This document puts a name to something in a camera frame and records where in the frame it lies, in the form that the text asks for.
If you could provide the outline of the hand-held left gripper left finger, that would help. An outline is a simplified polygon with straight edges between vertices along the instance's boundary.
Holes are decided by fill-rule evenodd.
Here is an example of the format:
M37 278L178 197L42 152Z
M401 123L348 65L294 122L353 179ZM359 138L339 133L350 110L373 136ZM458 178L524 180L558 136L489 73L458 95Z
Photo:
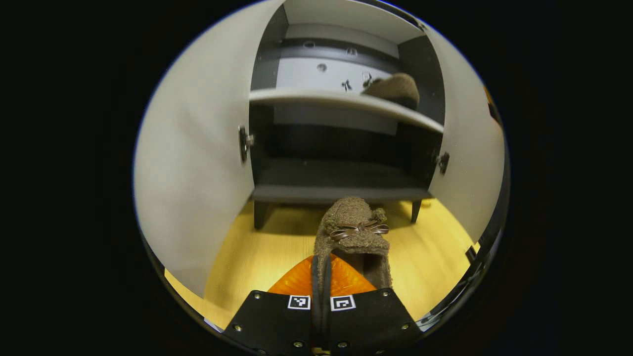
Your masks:
M308 294L279 294L253 289L223 335L258 356L320 354L320 293L317 267L307 267Z

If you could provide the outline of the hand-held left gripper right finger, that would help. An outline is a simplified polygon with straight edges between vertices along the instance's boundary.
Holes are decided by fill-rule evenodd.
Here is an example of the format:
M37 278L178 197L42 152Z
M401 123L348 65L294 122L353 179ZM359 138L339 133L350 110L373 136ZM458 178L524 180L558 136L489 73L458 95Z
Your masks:
M324 257L324 356L394 356L422 332L391 288L371 284L335 255Z

